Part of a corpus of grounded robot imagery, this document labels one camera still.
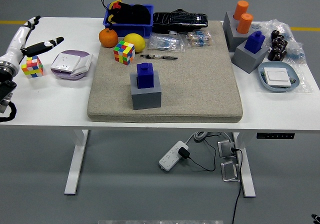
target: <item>lemon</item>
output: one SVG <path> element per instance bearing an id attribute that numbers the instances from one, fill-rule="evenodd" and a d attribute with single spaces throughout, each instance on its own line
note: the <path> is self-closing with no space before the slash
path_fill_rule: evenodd
<path id="1" fill-rule="evenodd" d="M 146 47 L 145 39 L 137 33 L 130 33 L 126 35 L 123 40 L 133 44 L 136 53 L 142 52 Z"/>

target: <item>clear plastic bag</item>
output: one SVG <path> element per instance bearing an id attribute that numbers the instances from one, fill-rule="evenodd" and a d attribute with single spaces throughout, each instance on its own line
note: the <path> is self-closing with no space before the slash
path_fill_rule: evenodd
<path id="1" fill-rule="evenodd" d="M 212 37 L 207 30 L 194 30 L 186 35 L 188 47 L 205 47 L 210 46 Z"/>
<path id="2" fill-rule="evenodd" d="M 308 80 L 306 80 L 304 69 L 307 65 L 305 52 L 303 50 L 303 44 L 296 42 L 293 33 L 289 25 L 278 21 L 277 19 L 270 21 L 261 21 L 258 23 L 252 23 L 251 28 L 254 31 L 261 31 L 265 36 L 263 44 L 269 48 L 269 51 L 272 48 L 271 33 L 274 30 L 280 32 L 280 35 L 284 37 L 284 40 L 287 41 L 285 47 L 286 55 L 283 58 L 283 62 L 292 66 L 297 76 L 299 77 L 300 84 L 292 92 L 295 93 L 312 93 L 314 90 L 311 85 L 309 85 Z"/>
<path id="3" fill-rule="evenodd" d="M 179 33 L 170 35 L 151 32 L 148 49 L 182 53 L 186 51 L 186 40 Z"/>

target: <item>pen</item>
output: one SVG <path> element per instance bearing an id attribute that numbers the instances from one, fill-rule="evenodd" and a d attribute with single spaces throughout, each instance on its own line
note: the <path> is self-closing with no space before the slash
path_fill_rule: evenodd
<path id="1" fill-rule="evenodd" d="M 165 60 L 176 60 L 178 57 L 176 56 L 169 56 L 169 55 L 140 55 L 140 57 L 146 58 L 146 59 L 165 59 Z"/>

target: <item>floor marking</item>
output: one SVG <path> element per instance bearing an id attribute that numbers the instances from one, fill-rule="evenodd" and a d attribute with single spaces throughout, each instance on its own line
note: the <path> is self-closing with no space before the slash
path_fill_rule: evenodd
<path id="1" fill-rule="evenodd" d="M 0 20 L 0 24 L 7 24 L 7 25 L 23 25 L 27 21 L 26 20 Z"/>
<path id="2" fill-rule="evenodd" d="M 290 27 L 291 31 L 320 32 L 320 27 Z"/>

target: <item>gray block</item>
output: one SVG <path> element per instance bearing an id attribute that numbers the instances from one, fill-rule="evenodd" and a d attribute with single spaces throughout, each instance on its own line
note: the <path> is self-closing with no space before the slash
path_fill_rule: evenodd
<path id="1" fill-rule="evenodd" d="M 234 19 L 234 13 L 235 13 L 234 11 L 227 11 L 225 13 L 223 24 L 222 24 L 222 28 L 225 35 L 226 35 L 229 24 L 237 24 L 237 25 L 239 24 L 239 21 Z"/>
<path id="2" fill-rule="evenodd" d="M 263 62 L 269 49 L 265 45 L 262 45 L 261 49 L 254 54 L 245 49 L 246 43 L 247 41 L 237 46 L 231 61 L 246 73 L 250 74 Z"/>
<path id="3" fill-rule="evenodd" d="M 162 92 L 158 71 L 153 72 L 154 87 L 151 88 L 138 89 L 137 77 L 137 73 L 130 73 L 133 110 L 160 108 Z"/>
<path id="4" fill-rule="evenodd" d="M 251 28 L 247 34 L 241 34 L 237 32 L 237 27 L 239 23 L 230 23 L 226 29 L 226 44 L 230 53 L 234 53 L 237 46 L 246 41 L 248 37 L 254 32 Z"/>

